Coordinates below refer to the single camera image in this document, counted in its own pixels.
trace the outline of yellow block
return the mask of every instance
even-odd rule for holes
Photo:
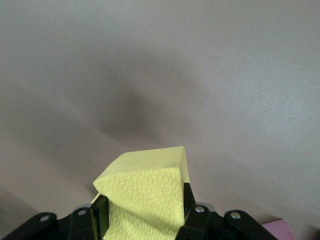
[[[183,146],[127,152],[93,182],[109,199],[106,240],[174,240],[184,224]]]

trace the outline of purple object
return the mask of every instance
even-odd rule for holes
[[[297,240],[285,220],[280,219],[262,225],[278,240]]]

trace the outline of screw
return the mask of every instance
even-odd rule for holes
[[[205,211],[205,209],[202,206],[196,206],[195,210],[197,213],[203,213]]]
[[[50,218],[49,215],[45,215],[45,216],[43,216],[43,217],[40,218],[40,222],[45,222],[45,221],[47,221],[49,218]]]
[[[230,213],[230,216],[233,218],[233,219],[240,219],[241,216],[239,213],[233,211],[232,213]]]
[[[78,215],[79,215],[79,216],[85,215],[86,212],[87,212],[86,210],[80,210],[80,211],[78,212]]]

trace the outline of gray surface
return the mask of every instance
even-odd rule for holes
[[[319,23],[317,0],[1,1],[0,235],[183,145],[197,201],[315,239]]]

